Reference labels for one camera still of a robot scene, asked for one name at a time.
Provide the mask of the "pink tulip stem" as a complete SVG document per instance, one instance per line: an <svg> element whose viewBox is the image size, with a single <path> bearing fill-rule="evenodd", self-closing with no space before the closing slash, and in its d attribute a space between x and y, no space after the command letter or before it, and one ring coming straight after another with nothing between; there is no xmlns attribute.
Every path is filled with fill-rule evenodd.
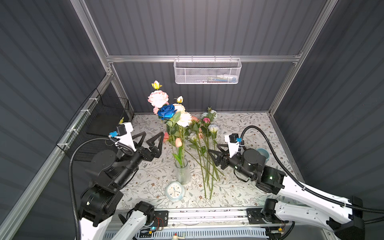
<svg viewBox="0 0 384 240"><path fill-rule="evenodd" d="M185 166L183 141L181 138L176 138L174 143L175 143L175 147L177 149L177 152L175 154L173 154L173 156L174 156L176 162L178 163L178 166L180 168L183 168Z"/></svg>

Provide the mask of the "blue rose stem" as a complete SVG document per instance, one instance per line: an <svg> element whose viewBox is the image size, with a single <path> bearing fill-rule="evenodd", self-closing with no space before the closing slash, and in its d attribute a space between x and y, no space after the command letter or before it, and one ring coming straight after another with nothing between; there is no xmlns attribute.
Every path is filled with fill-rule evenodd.
<svg viewBox="0 0 384 240"><path fill-rule="evenodd" d="M176 123L174 122L174 115L176 114L176 109L173 105L164 105L158 112L158 118L166 126L164 143L169 142L173 147L175 146L175 133L176 133Z"/></svg>

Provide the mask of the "clear ribbed glass vase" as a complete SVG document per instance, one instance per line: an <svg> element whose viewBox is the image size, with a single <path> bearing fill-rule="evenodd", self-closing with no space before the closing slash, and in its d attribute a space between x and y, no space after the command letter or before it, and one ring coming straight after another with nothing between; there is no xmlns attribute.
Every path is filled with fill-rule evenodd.
<svg viewBox="0 0 384 240"><path fill-rule="evenodd" d="M178 161L175 161L176 179L182 185L187 185L191 180L191 171L189 168L189 162L184 160L180 165Z"/></svg>

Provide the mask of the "pink peony spray stem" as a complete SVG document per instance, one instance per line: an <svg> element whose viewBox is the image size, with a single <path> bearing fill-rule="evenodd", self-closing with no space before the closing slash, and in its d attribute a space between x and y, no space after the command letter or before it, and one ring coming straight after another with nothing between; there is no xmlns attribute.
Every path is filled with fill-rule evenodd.
<svg viewBox="0 0 384 240"><path fill-rule="evenodd" d="M166 92L160 90L162 85L158 81L154 81L152 87L155 91L148 96L148 102L153 106L153 113L157 115L163 106L169 105L169 96Z"/></svg>

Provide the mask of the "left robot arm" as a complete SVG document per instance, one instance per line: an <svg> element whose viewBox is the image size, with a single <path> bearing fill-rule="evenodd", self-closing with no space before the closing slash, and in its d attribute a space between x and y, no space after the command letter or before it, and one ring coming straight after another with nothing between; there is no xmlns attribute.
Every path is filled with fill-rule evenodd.
<svg viewBox="0 0 384 240"><path fill-rule="evenodd" d="M118 152L103 150L97 153L86 171L92 186L81 195L77 205L73 182L73 159L69 163L69 187L77 240L101 240L123 197L121 190L133 179L142 161L151 162L162 154L164 133L159 132L142 146L146 132L132 136L119 125L116 132L102 141L112 141Z"/></svg>

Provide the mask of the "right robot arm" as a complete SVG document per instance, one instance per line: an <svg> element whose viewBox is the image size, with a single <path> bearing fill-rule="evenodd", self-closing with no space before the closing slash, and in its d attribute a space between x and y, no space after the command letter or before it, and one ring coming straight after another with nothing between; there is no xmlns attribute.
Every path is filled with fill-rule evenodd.
<svg viewBox="0 0 384 240"><path fill-rule="evenodd" d="M283 201L267 199L262 210L264 220L302 222L331 231L340 240L363 240L365 223L362 211L348 208L362 206L359 198L344 198L322 192L316 188L296 183L285 172L266 166L266 157L254 149L239 154L236 145L229 150L209 150L217 167L232 168L235 172L254 181L258 189L276 196L298 201L299 206Z"/></svg>

